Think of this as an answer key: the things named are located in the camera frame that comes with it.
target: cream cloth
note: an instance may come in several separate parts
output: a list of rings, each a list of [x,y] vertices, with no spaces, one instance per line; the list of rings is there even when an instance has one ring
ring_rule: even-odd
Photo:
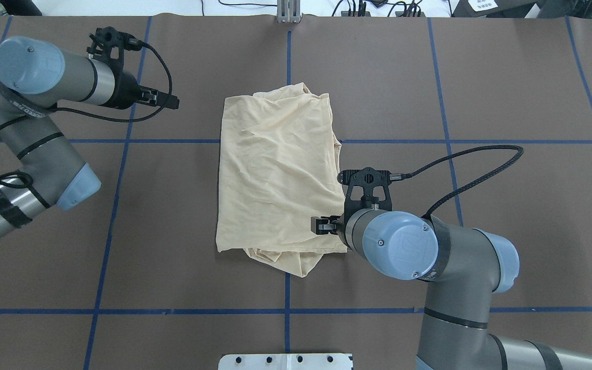
[[[341,144],[328,94],[305,84],[225,100],[220,136],[218,251],[243,249],[259,262],[304,277],[336,236],[310,231],[311,216],[340,215]]]

